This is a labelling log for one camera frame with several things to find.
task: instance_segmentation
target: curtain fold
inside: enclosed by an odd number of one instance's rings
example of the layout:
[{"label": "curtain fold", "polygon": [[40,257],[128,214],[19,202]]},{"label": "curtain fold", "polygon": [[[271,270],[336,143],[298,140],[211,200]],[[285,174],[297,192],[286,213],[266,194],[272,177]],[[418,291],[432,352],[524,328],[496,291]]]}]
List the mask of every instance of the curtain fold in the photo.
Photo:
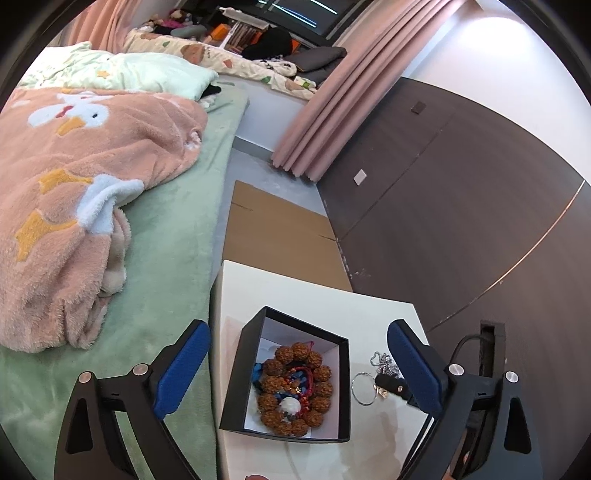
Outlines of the curtain fold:
[{"label": "curtain fold", "polygon": [[68,45],[92,42],[95,50],[120,53],[141,0],[96,0],[72,22]]},{"label": "curtain fold", "polygon": [[466,0],[399,0],[301,110],[273,165],[318,181],[413,58]]}]

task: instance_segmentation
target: cardboard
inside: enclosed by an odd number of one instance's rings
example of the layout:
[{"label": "cardboard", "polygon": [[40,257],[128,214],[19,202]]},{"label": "cardboard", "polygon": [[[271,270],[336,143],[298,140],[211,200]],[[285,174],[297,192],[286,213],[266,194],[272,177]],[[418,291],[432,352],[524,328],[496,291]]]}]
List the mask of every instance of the cardboard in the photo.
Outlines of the cardboard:
[{"label": "cardboard", "polygon": [[[314,342],[323,364],[332,370],[332,405],[323,424],[304,437],[274,434],[260,421],[256,392],[251,382],[255,363],[273,358],[275,349],[295,342]],[[299,443],[341,443],[350,439],[351,398],[349,341],[281,312],[264,307],[242,329],[230,375],[220,428],[271,440]]]},{"label": "cardboard", "polygon": [[353,291],[327,217],[237,181],[223,259]]}]

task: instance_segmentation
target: pillowcase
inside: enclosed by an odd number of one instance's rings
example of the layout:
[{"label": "pillowcase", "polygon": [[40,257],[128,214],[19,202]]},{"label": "pillowcase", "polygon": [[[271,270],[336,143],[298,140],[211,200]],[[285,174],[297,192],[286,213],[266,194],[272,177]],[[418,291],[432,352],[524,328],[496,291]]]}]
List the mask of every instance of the pillowcase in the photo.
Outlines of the pillowcase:
[{"label": "pillowcase", "polygon": [[343,47],[316,47],[284,57],[283,60],[295,63],[300,72],[318,70],[336,59],[347,56]]},{"label": "pillowcase", "polygon": [[336,59],[331,61],[328,65],[323,66],[321,69],[313,70],[312,72],[304,73],[304,77],[306,80],[310,80],[316,84],[316,88],[319,88],[320,85],[329,77],[329,75],[333,72],[339,63],[341,63],[343,59]]},{"label": "pillowcase", "polygon": [[191,100],[199,100],[209,84],[219,78],[213,70],[168,53],[120,53],[109,62],[125,74],[126,89],[173,93]]}]

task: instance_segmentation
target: green bed sheet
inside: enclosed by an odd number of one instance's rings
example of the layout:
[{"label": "green bed sheet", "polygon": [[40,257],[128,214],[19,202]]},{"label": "green bed sheet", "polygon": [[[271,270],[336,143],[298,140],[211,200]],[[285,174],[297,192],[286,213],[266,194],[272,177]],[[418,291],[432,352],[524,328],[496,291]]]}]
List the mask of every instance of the green bed sheet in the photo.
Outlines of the green bed sheet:
[{"label": "green bed sheet", "polygon": [[[248,98],[222,85],[208,108],[197,163],[177,179],[124,207],[132,244],[128,278],[113,297],[88,351],[63,346],[35,355],[0,347],[0,424],[37,480],[53,478],[61,421],[78,375],[127,373],[150,363],[191,320],[207,320],[213,232],[232,142]],[[216,479],[216,433],[207,358],[166,424],[202,480]],[[152,475],[124,415],[119,424],[141,479]]]}]

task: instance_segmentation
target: stuffed toy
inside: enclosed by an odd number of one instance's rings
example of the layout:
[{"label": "stuffed toy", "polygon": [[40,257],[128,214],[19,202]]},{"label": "stuffed toy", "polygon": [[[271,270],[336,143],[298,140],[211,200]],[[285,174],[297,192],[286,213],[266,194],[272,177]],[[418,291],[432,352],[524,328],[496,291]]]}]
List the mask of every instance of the stuffed toy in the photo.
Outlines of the stuffed toy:
[{"label": "stuffed toy", "polygon": [[162,25],[163,20],[160,19],[158,14],[152,15],[147,22],[144,22],[139,28],[138,31],[151,33],[156,28],[156,25]]},{"label": "stuffed toy", "polygon": [[193,20],[190,13],[174,9],[170,11],[168,18],[160,25],[168,28],[183,28],[193,25]]}]

